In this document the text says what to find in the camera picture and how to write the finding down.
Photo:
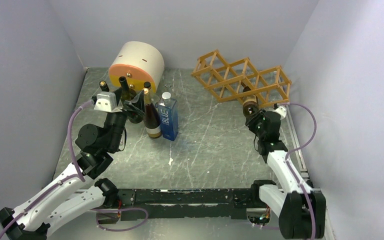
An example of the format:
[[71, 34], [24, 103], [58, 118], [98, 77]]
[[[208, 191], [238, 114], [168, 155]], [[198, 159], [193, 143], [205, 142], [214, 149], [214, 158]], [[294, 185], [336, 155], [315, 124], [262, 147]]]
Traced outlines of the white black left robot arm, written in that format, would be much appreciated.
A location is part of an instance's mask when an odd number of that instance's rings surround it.
[[131, 100], [123, 100], [123, 93], [122, 89], [100, 92], [75, 110], [70, 122], [93, 106], [106, 113], [104, 125], [84, 125], [76, 140], [72, 140], [72, 126], [67, 127], [68, 146], [77, 145], [80, 153], [72, 154], [64, 171], [29, 200], [0, 210], [1, 237], [45, 240], [88, 211], [120, 216], [126, 210], [118, 188], [109, 179], [101, 178], [113, 161], [112, 154], [125, 149], [127, 119], [144, 115], [145, 91]]

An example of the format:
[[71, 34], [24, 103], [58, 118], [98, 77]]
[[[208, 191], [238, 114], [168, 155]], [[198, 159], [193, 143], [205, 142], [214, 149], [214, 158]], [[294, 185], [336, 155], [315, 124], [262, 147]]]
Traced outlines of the clear bottle black cap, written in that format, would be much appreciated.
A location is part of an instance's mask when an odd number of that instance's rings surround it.
[[110, 88], [109, 88], [107, 82], [104, 81], [104, 80], [102, 80], [102, 81], [99, 82], [99, 87], [100, 87], [100, 89], [101, 89], [103, 92], [109, 92], [109, 91], [110, 91]]

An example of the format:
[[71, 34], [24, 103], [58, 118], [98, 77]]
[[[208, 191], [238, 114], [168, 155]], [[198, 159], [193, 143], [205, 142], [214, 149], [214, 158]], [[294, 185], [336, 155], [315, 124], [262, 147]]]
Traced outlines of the dark bottle gold foil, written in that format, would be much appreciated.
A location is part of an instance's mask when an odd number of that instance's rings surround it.
[[148, 136], [156, 139], [162, 136], [160, 118], [156, 107], [152, 103], [150, 90], [143, 88], [144, 117], [143, 122]]

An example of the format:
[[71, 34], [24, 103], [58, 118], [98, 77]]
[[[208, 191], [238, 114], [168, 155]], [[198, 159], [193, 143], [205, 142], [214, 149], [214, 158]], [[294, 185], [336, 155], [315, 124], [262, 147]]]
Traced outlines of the blue labelled clear bottle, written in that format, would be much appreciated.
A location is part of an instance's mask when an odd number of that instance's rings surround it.
[[170, 92], [163, 92], [157, 105], [160, 128], [165, 139], [174, 141], [179, 133], [178, 102]]

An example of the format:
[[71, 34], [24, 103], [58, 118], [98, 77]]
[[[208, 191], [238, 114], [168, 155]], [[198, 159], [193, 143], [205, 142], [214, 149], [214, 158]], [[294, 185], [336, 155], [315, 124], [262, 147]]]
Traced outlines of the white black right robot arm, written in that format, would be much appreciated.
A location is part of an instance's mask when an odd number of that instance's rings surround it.
[[326, 198], [301, 176], [290, 159], [291, 151], [280, 139], [281, 121], [286, 109], [273, 111], [248, 108], [245, 125], [257, 138], [257, 151], [272, 169], [280, 187], [259, 184], [250, 193], [255, 207], [267, 204], [278, 217], [278, 227], [285, 239], [322, 239], [326, 225]]

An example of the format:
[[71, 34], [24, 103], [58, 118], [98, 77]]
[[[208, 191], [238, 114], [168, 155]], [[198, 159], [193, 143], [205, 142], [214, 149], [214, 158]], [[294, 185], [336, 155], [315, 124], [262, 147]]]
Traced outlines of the dark green wine bottle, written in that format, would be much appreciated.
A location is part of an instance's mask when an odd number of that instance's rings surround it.
[[[129, 84], [127, 82], [127, 78], [125, 76], [119, 77], [119, 83], [122, 88], [122, 93], [121, 93], [121, 103], [123, 106], [123, 100], [132, 100], [137, 94], [134, 90], [132, 90], [129, 87]], [[139, 124], [143, 120], [129, 120], [133, 124]]]

